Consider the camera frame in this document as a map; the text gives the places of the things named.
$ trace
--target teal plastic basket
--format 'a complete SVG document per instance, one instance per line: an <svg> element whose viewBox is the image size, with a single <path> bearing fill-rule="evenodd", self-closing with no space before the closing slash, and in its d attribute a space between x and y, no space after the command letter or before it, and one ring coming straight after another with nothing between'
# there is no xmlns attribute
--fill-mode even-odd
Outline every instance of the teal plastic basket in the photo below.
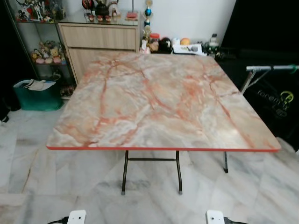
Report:
<svg viewBox="0 0 299 224"><path fill-rule="evenodd" d="M43 91L29 90L20 87L23 83L29 84L30 80L22 80L14 85L14 91L19 99L21 108L26 111L55 111L62 107L63 100L57 83Z"/></svg>

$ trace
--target red lid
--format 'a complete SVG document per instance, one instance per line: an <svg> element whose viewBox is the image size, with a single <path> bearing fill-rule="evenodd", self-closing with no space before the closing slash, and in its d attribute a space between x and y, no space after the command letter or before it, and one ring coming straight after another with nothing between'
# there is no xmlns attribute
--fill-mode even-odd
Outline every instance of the red lid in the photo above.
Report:
<svg viewBox="0 0 299 224"><path fill-rule="evenodd" d="M150 38L152 39L160 39L160 34L157 34L157 33L152 33L149 35Z"/></svg>

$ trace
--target table leg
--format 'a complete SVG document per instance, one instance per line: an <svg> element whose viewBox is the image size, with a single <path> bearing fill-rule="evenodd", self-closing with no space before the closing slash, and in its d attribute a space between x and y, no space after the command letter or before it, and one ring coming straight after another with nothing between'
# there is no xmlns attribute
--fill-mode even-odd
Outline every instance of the table leg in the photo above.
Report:
<svg viewBox="0 0 299 224"><path fill-rule="evenodd" d="M228 155L226 152L224 152L224 172L227 174L228 173Z"/></svg>
<svg viewBox="0 0 299 224"><path fill-rule="evenodd" d="M176 161L177 161L177 168L178 168L178 194L181 195L183 194L183 191L182 191L181 169L179 166L179 151L177 151Z"/></svg>
<svg viewBox="0 0 299 224"><path fill-rule="evenodd" d="M126 153L125 153L125 167L123 169L121 195L126 194L126 178L127 178L127 168L128 168L128 155L129 155L129 151L127 150Z"/></svg>
<svg viewBox="0 0 299 224"><path fill-rule="evenodd" d="M177 162L177 168L178 168L178 193L181 195L183 194L182 191L182 175L181 175L181 169L179 165L179 151L176 152L176 158L175 159L160 159L160 158L129 158L129 151L127 150L125 153L125 166L123 169L123 177L122 177L122 189L121 194L126 194L126 178L127 178L127 168L128 168L128 161L176 161Z"/></svg>

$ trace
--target cabinet drawer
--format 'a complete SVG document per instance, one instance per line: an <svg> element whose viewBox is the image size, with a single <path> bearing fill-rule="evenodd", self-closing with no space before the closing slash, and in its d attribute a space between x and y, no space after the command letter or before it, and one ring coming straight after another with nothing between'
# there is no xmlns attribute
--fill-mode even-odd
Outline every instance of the cabinet drawer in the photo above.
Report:
<svg viewBox="0 0 299 224"><path fill-rule="evenodd" d="M135 29L62 26L66 45L77 48L135 50Z"/></svg>

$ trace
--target marble pattern tabletop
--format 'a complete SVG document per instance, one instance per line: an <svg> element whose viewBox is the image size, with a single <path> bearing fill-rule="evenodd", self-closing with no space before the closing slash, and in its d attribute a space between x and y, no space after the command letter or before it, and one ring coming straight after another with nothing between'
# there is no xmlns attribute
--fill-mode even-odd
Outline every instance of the marble pattern tabletop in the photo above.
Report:
<svg viewBox="0 0 299 224"><path fill-rule="evenodd" d="M281 146L210 57L104 51L49 149L276 152Z"/></svg>

